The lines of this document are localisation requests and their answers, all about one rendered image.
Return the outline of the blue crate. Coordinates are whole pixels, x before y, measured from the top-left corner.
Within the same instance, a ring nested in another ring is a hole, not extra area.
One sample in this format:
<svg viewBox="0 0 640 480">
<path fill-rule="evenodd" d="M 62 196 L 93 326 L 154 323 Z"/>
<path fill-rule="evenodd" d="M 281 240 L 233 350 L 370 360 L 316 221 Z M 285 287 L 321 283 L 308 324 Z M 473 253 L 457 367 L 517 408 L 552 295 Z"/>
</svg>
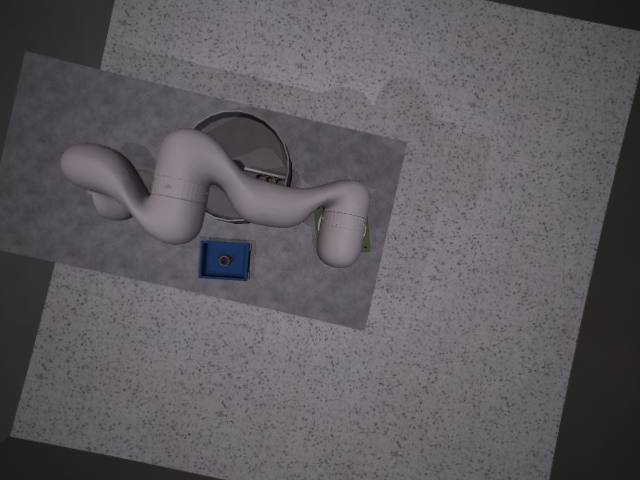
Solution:
<svg viewBox="0 0 640 480">
<path fill-rule="evenodd" d="M 251 249 L 252 244 L 249 243 L 201 240 L 198 278 L 249 280 Z M 221 265 L 219 260 L 222 256 L 230 256 L 232 263 L 226 266 Z"/>
</svg>

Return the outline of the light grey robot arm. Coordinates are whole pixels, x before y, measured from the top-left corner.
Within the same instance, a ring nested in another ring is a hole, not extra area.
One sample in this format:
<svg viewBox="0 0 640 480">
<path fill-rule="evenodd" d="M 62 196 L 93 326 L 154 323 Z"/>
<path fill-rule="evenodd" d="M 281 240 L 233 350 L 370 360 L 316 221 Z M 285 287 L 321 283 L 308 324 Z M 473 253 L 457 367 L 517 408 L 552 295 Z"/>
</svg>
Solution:
<svg viewBox="0 0 640 480">
<path fill-rule="evenodd" d="M 210 186 L 216 185 L 242 219 L 258 225 L 293 227 L 322 207 L 316 249 L 328 266 L 349 267 L 361 253 L 370 205 L 364 184 L 346 179 L 294 188 L 260 180 L 200 130 L 181 128 L 165 136 L 153 179 L 148 170 L 135 169 L 123 154 L 99 144 L 73 145 L 60 163 L 67 179 L 92 196 L 102 217 L 121 221 L 133 216 L 150 236 L 167 244 L 197 237 Z"/>
</svg>

